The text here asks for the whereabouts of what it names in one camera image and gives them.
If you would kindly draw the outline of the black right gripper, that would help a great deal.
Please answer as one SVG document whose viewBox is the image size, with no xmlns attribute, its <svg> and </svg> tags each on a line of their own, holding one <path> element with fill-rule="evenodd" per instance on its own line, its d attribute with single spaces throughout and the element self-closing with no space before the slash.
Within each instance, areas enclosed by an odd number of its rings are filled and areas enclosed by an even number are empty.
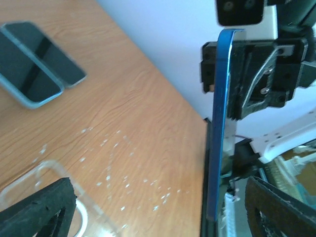
<svg viewBox="0 0 316 237">
<path fill-rule="evenodd" d="M 241 120 L 267 107 L 284 107 L 298 87 L 316 81 L 316 40 L 287 38 L 235 41 L 224 56 L 229 65 L 221 78 L 228 82 L 228 117 Z"/>
</svg>

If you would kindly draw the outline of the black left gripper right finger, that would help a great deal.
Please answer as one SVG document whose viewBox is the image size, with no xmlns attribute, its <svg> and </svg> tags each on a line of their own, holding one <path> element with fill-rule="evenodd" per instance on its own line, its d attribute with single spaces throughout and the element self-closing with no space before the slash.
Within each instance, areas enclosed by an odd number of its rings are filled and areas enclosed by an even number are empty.
<svg viewBox="0 0 316 237">
<path fill-rule="evenodd" d="M 247 181 L 245 208 L 254 237 L 316 235 L 316 210 L 258 177 Z"/>
</svg>

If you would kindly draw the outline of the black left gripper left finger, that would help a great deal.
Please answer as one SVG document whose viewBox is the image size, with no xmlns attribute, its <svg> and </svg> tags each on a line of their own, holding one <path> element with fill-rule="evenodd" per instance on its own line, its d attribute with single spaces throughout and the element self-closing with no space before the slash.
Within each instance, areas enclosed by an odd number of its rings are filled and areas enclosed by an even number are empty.
<svg viewBox="0 0 316 237">
<path fill-rule="evenodd" d="M 2 237 L 66 237 L 77 196 L 69 178 L 54 183 L 0 212 Z"/>
</svg>

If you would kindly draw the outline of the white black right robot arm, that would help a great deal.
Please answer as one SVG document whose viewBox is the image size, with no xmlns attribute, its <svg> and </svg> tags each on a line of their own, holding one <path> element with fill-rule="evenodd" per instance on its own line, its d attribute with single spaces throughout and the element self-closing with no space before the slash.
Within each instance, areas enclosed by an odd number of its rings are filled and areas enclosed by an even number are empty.
<svg viewBox="0 0 316 237">
<path fill-rule="evenodd" d="M 288 149 L 314 138 L 316 120 L 302 118 L 255 139 L 235 143 L 237 121 L 281 108 L 298 87 L 316 80 L 313 0 L 218 0 L 224 26 L 202 47 L 201 82 L 214 92 L 208 136 L 210 180 L 247 175 Z"/>
</svg>

